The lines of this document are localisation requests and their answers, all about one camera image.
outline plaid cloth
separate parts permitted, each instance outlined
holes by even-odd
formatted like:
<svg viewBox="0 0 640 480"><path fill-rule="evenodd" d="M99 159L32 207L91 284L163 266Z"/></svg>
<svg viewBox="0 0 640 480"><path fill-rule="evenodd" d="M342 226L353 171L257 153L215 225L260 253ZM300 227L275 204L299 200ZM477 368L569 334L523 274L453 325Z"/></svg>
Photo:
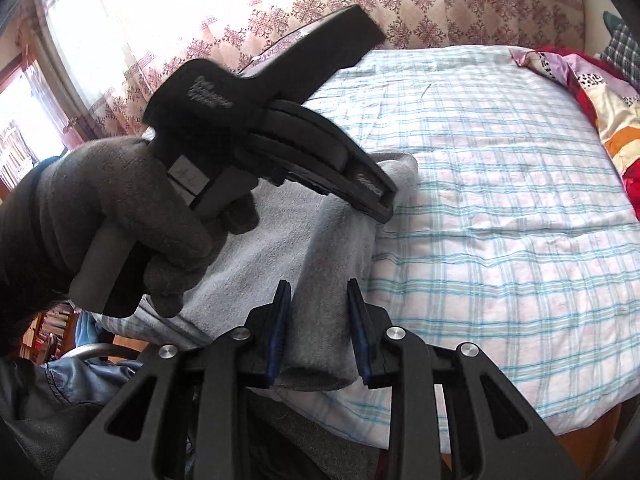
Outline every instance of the plaid cloth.
<svg viewBox="0 0 640 480"><path fill-rule="evenodd" d="M422 183L379 234L369 303L425 341L475 341L557 433L640 392L640 224L598 134L507 47L371 52L306 104ZM386 447L390 392L277 390ZM449 450L440 394L443 452Z"/></svg>
<svg viewBox="0 0 640 480"><path fill-rule="evenodd" d="M608 10L605 10L602 13L602 20L604 21L604 26L607 27L607 30L609 31L611 37L613 37L616 28L618 28L618 25L624 23L622 21L622 18L619 18L615 14L611 14Z"/></svg>
<svg viewBox="0 0 640 480"><path fill-rule="evenodd" d="M620 70L625 79L640 92L640 47L624 22L616 27L600 59Z"/></svg>

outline gray towel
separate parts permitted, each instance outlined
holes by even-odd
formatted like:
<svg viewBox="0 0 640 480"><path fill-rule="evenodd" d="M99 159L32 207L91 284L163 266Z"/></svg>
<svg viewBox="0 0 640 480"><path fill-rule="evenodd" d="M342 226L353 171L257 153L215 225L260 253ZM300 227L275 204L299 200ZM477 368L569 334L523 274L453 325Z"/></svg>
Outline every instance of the gray towel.
<svg viewBox="0 0 640 480"><path fill-rule="evenodd" d="M394 205L408 201L417 181L415 159L401 152L372 153L398 186ZM291 283L292 312L283 369L277 384L297 390L335 390L356 380L346 306L350 278L369 275L378 225L335 196L300 184L261 183L254 190L260 225L229 237L205 277L185 293L179 316L165 320L143 301L127 319L98 319L111 332L202 346L244 323L269 303L278 280Z"/></svg>

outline leather jacket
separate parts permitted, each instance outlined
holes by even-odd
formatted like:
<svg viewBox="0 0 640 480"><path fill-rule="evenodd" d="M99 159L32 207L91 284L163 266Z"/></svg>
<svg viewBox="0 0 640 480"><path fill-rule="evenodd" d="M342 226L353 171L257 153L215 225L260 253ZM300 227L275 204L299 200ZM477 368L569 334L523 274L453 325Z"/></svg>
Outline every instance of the leather jacket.
<svg viewBox="0 0 640 480"><path fill-rule="evenodd" d="M88 364L65 358L39 366L25 359L0 359L0 418L4 431L43 478L51 478L56 465L100 409L142 366ZM24 457L6 456L0 465L3 478L23 478L18 471Z"/></svg>

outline wooden window frame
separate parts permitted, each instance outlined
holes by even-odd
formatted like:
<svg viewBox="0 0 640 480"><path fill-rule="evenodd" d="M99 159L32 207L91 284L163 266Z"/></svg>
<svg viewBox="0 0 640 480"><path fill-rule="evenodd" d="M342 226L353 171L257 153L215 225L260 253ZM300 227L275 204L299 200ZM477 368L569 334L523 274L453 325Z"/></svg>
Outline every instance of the wooden window frame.
<svg viewBox="0 0 640 480"><path fill-rule="evenodd" d="M14 57L7 66L0 70L0 93L18 77L22 71L27 68L28 63L22 54Z"/></svg>
<svg viewBox="0 0 640 480"><path fill-rule="evenodd" d="M20 77L20 74L29 65L28 60L22 55L14 57L2 70L0 70L0 93L16 79ZM4 202L9 196L9 188L0 180L0 200Z"/></svg>

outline gray glove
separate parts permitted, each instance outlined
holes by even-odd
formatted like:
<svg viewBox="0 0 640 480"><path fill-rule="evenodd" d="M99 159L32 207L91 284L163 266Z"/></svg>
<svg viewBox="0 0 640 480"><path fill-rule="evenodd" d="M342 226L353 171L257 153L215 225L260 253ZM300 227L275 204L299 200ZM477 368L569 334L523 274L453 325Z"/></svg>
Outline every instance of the gray glove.
<svg viewBox="0 0 640 480"><path fill-rule="evenodd" d="M258 179L232 194L216 218L197 218L146 144L137 137L88 142L42 173L36 205L47 255L70 276L80 270L105 219L158 251L146 266L145 287L158 314L173 317L182 308L182 293L200 281L227 233L258 225L250 193Z"/></svg>

